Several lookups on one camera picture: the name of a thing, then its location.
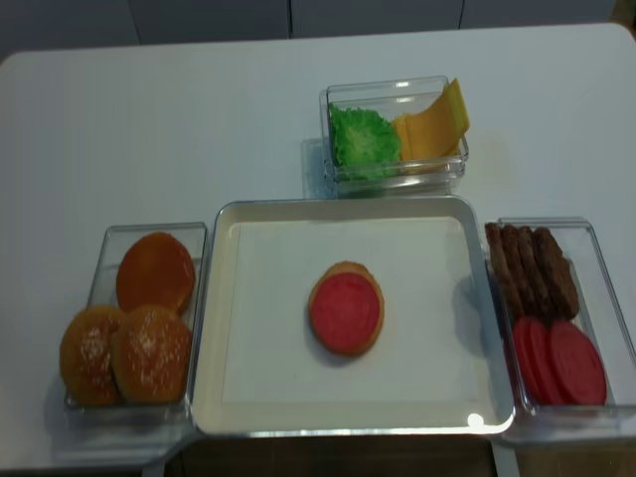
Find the green lettuce leaf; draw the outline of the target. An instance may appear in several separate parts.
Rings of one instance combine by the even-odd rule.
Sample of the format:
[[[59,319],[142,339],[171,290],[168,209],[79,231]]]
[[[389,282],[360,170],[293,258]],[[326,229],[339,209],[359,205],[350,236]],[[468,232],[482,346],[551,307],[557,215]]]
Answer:
[[[387,177],[399,163],[401,142],[393,124],[376,111],[329,106],[333,161],[342,180]]]

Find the clear lettuce cheese container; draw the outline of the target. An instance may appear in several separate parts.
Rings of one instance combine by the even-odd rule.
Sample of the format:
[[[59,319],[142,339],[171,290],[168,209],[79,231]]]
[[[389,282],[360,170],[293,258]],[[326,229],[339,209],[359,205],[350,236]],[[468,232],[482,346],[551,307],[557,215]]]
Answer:
[[[436,76],[331,85],[321,91],[321,146],[328,189],[338,197],[414,191],[449,192],[465,173],[469,158],[466,133],[459,142],[457,155],[412,163],[399,161],[387,177],[378,180],[342,180],[333,161],[329,106],[374,110],[390,122],[407,113],[424,113],[430,117],[429,108],[451,82],[445,76]]]

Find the flat cheese slices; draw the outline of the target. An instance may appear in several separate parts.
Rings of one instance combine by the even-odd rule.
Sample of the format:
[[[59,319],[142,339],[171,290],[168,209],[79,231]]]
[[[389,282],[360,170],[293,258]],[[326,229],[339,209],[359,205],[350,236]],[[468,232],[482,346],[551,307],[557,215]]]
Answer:
[[[401,163],[435,160],[459,153],[459,136],[448,122],[424,113],[403,114],[392,120],[400,141]]]

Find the white paper liner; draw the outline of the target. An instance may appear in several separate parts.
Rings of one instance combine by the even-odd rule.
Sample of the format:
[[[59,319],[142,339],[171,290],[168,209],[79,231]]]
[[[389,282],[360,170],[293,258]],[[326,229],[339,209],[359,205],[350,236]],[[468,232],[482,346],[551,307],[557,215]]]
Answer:
[[[238,261],[224,397],[231,402],[444,402],[478,395],[479,316],[464,230],[453,218],[247,224]],[[379,283],[384,326],[363,356],[336,356],[307,322],[333,264]]]

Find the plain bun top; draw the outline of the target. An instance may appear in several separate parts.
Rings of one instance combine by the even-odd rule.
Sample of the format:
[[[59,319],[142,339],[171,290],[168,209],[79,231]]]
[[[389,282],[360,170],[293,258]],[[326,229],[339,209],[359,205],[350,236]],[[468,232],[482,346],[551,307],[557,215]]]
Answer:
[[[194,261],[187,249],[170,234],[152,233],[124,255],[116,275],[117,302],[126,312],[158,305],[183,315],[195,281]]]

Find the brown meat patty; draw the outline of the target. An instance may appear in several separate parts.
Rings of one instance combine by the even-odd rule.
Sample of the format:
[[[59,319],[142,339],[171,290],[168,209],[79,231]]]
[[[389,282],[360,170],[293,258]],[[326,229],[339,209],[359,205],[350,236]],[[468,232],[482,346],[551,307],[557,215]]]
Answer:
[[[558,317],[570,321],[578,314],[580,306],[569,264],[549,229],[536,228],[532,237],[535,258]]]
[[[524,316],[523,302],[503,250],[501,228],[495,223],[487,223],[485,225],[485,233],[490,249],[491,266],[507,302],[508,309],[514,318]]]
[[[510,278],[505,284],[508,307],[515,318],[541,314],[534,289],[526,275],[519,251],[518,231],[511,225],[501,229],[502,249]]]
[[[532,231],[529,227],[518,228],[518,249],[527,279],[533,288],[537,316],[545,323],[551,323],[556,317],[556,310],[535,259]]]

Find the upright cheese slice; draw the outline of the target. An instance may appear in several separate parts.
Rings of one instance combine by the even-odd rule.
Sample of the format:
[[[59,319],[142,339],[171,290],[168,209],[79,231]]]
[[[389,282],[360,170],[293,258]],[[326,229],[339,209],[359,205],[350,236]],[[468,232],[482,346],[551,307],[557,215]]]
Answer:
[[[428,110],[431,119],[431,154],[452,154],[470,127],[458,79],[454,79]]]

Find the sesame bun front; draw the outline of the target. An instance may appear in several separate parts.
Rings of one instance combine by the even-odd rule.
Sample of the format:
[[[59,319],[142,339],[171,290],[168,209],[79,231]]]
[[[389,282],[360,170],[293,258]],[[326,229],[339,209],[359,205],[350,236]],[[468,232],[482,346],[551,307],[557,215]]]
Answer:
[[[113,336],[111,367],[124,399],[164,403],[185,392],[192,333],[172,310],[143,305],[126,315]]]

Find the sesame bun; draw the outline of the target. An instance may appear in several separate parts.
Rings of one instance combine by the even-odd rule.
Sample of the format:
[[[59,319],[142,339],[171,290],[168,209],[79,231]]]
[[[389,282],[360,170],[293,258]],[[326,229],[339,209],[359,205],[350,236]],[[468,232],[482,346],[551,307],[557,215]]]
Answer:
[[[192,333],[172,310],[143,305],[126,315],[113,336],[111,367],[124,399],[164,403],[185,392]]]
[[[121,400],[111,368],[111,343],[126,314],[110,305],[79,312],[65,331],[59,355],[62,380],[82,406],[112,405]]]

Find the white metal tray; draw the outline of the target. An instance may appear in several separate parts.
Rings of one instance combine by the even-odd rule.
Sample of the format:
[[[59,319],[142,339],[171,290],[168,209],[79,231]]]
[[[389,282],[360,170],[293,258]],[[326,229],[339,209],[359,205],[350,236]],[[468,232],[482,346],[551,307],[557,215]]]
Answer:
[[[224,397],[239,228],[247,224],[346,222],[449,217],[462,226],[479,316],[474,342],[478,395],[444,402],[231,402]],[[370,200],[235,202],[217,215],[209,252],[206,303],[195,357],[193,422],[206,434],[249,436],[355,433],[499,434],[512,423],[514,403],[472,207],[456,196]]]

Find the clear bun container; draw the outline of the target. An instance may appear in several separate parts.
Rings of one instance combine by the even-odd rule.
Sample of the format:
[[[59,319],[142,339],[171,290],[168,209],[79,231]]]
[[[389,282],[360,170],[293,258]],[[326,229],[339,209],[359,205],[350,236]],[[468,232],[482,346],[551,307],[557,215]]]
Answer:
[[[195,270],[194,291],[182,320],[194,334],[192,358],[197,356],[203,322],[204,286],[208,280],[209,232],[202,222],[156,225],[112,226],[104,234],[93,276],[88,305],[116,305],[116,274],[128,250],[140,239],[153,233],[166,233],[178,240],[193,260]],[[194,385],[196,365],[189,361],[186,367],[185,390],[178,400],[167,403],[114,403],[85,406],[65,394],[64,413],[69,426],[89,427],[106,425],[159,425],[163,422],[187,420]]]

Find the sesame bun far left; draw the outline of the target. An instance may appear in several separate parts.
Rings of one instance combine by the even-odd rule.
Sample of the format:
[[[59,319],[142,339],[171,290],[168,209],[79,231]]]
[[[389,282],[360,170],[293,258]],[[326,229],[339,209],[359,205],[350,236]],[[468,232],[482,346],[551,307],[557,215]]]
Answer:
[[[62,380],[82,406],[112,405],[121,400],[111,368],[111,343],[126,314],[110,305],[79,312],[65,331],[59,355]]]

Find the clear meat tomato container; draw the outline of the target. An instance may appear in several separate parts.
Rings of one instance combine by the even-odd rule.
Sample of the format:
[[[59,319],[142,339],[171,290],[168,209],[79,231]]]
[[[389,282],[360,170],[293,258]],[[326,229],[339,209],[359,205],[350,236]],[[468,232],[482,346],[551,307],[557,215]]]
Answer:
[[[567,260],[579,299],[579,312],[570,321],[541,318],[548,333],[559,321],[570,322],[592,342],[602,360],[607,383],[605,405],[545,405],[528,394],[513,339],[514,318],[491,266],[487,241],[487,267],[496,300],[516,407],[509,437],[513,441],[618,439],[635,434],[635,343],[629,334],[613,283],[592,225],[583,218],[514,218],[494,222],[551,231]]]

